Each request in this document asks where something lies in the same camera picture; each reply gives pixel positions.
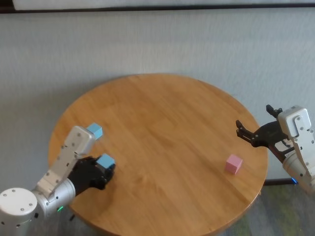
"wooden surface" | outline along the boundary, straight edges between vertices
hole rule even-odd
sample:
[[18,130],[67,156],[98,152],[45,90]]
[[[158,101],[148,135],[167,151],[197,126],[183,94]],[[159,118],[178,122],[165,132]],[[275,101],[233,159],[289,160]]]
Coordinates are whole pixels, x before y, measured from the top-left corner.
[[[72,126],[96,122],[105,135],[91,154],[111,155],[116,173],[105,191],[76,197],[76,215],[120,236],[212,235],[246,211],[267,173],[267,149],[238,138],[236,119],[258,128],[214,86],[177,75],[129,76],[69,106],[51,136],[49,164]],[[224,171],[231,153],[244,160],[235,176]]]

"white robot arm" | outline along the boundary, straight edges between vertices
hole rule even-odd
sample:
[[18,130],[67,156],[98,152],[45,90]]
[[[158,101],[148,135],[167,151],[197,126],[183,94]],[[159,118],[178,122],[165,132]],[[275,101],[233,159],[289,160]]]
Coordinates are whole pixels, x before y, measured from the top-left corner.
[[269,114],[277,121],[260,127],[254,133],[236,121],[237,136],[253,147],[264,146],[282,162],[287,173],[298,181],[309,194],[315,191],[315,143],[314,130],[308,112],[300,106],[285,111],[266,106]]
[[25,236],[37,218],[46,218],[70,204],[89,187],[104,189],[114,174],[115,161],[103,154],[85,157],[102,136],[97,124],[75,126],[68,134],[57,160],[33,191],[11,188],[0,193],[0,235]]

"green led light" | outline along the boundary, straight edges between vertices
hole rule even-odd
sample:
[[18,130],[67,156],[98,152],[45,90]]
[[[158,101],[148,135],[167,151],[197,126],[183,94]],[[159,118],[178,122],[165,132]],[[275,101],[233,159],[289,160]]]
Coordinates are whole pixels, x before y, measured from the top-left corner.
[[63,206],[61,206],[61,207],[57,210],[57,212],[61,211],[62,209],[63,209]]

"pink block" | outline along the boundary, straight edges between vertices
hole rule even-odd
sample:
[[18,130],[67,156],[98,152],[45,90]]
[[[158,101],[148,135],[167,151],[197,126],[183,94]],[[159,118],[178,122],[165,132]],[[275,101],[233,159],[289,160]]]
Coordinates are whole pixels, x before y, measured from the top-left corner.
[[238,156],[232,154],[228,158],[225,164],[225,170],[231,172],[232,174],[236,174],[242,165],[243,160]]

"baseboard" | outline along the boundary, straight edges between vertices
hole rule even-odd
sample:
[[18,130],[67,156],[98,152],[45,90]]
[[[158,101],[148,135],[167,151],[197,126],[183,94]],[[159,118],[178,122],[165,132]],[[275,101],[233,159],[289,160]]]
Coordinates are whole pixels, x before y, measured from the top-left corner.
[[249,8],[298,8],[315,7],[315,3],[256,3],[256,4],[213,4],[213,5],[177,5],[177,6],[123,6],[91,9],[65,10],[15,10],[13,0],[0,2],[0,14],[5,13],[46,13],[46,12],[94,12],[94,11],[159,11],[159,10],[211,10],[211,9],[249,9]]

